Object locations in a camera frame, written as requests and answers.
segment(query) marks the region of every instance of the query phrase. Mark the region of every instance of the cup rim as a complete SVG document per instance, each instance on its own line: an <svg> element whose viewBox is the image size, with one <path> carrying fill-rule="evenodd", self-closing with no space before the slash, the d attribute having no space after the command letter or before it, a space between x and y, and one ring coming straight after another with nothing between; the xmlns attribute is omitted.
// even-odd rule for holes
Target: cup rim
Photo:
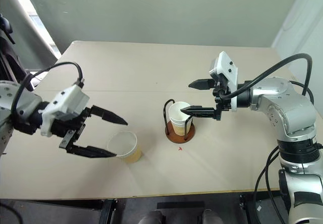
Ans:
<svg viewBox="0 0 323 224"><path fill-rule="evenodd" d="M176 104L178 104L178 103L185 103L185 104L187 104L188 106L190 106L190 104L189 104L189 103L187 103L187 102L184 102L184 101L177 101L177 102L175 102L174 104L172 104L172 105L169 107L169 109L168 109L168 116L169 116L169 118L171 119L171 121L172 121L172 122L174 122L174 123L176 123L176 124L184 124L184 123L185 123L185 121L190 117L189 115L187 115L187 118L186 118L185 120L183 120L183 121L176 120L176 119L174 119L173 117L171 117L171 115L170 115L170 109L171 109L174 105L176 105Z"/></svg>
<svg viewBox="0 0 323 224"><path fill-rule="evenodd" d="M191 118L191 119L187 122L187 124L189 124L190 122L192 122L192 120L193 120L193 118ZM177 127L185 127L185 122L184 122L184 123L176 123L176 122L172 121L172 119L171 119L171 123L172 123L172 124L174 124L174 125L176 125Z"/></svg>
<svg viewBox="0 0 323 224"><path fill-rule="evenodd" d="M109 151L109 143L111 142L111 140L115 137L115 136L117 136L117 135L119 135L119 134L122 134L122 133L125 133L125 132L129 132L129 133L131 133L133 136L135 136L135 139L136 139L136 143L135 143L135 145L134 145L134 147L133 148L131 148L131 150L128 152L128 153L126 153L126 154L122 154L122 155L117 155L116 157L127 157L127 156L130 156L131 154L131 152L133 151L133 150L135 150L136 148L137 148L137 136L136 136L136 134L134 133L134 132L131 132L131 131L119 131L118 133L115 133L112 137L110 137L110 139L109 139L109 141L107 142L107 145L106 145L106 148L107 148L107 150Z"/></svg>

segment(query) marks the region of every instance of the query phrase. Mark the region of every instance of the floor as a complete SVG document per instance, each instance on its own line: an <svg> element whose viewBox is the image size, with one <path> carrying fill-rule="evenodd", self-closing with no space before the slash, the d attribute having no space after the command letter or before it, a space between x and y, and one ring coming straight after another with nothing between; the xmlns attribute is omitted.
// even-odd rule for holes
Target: floor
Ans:
<svg viewBox="0 0 323 224"><path fill-rule="evenodd" d="M1 200L1 203L15 208L24 224L98 223L100 211L38 204L17 200ZM276 203L287 219L287 212L280 197ZM279 223L269 200L258 202L261 206L259 218L262 224ZM151 210L159 209L166 216L167 224L197 224L197 217L204 209L216 211L225 224L247 224L244 210L239 206L238 193L183 195L167 197L142 197L119 199L113 214L112 224L137 224ZM18 223L16 217L0 207L0 223Z"/></svg>

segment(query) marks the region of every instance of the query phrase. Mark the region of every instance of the brown coaster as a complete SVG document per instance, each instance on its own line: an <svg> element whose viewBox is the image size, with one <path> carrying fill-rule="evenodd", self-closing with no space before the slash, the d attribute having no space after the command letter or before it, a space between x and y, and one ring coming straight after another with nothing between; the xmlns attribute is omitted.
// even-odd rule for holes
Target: brown coaster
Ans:
<svg viewBox="0 0 323 224"><path fill-rule="evenodd" d="M169 121L167 123L167 127L168 127L168 130L170 133L169 133L169 135L167 135L167 129L165 128L165 134L166 134L167 138L174 143L188 142L189 140L191 140L194 137L194 134L195 134L195 126L193 123L191 124L191 128L187 134L186 140L184 140L184 136L179 136L179 135L175 134L171 121Z"/></svg>

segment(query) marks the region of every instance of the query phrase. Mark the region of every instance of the window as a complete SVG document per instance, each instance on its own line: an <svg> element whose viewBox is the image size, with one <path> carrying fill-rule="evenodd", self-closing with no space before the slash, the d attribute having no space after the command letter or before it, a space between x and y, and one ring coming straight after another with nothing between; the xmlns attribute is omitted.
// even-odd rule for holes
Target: window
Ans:
<svg viewBox="0 0 323 224"><path fill-rule="evenodd" d="M57 46L55 45L53 39L51 38L50 34L46 30L44 24L42 23L41 19L37 15L37 12L32 5L30 0L18 0L22 8L25 10L25 12L29 15L31 21L36 26L38 32L44 39L44 41L51 47L53 54L56 56L56 58L61 57L61 53L58 50Z"/></svg>

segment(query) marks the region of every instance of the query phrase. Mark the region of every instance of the black wire cup holder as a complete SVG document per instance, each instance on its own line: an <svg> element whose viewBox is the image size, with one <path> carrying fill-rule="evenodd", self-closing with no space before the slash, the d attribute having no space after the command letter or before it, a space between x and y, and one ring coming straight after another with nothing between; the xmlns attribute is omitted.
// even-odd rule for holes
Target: black wire cup holder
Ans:
<svg viewBox="0 0 323 224"><path fill-rule="evenodd" d="M191 140L195 134L195 126L193 124L193 116L190 116L186 121L185 121L185 127L184 127L184 136L179 136L175 133L172 122L171 121L167 121L167 117L166 117L166 106L170 103L173 102L173 104L175 103L175 101L173 99L169 99L168 101L166 101L165 105L164 105L164 122L165 122L165 134L167 136L167 138L174 142L174 143L185 143L188 142L189 140ZM187 129L187 123L192 119L192 123L191 123L191 127L190 129Z"/></svg>

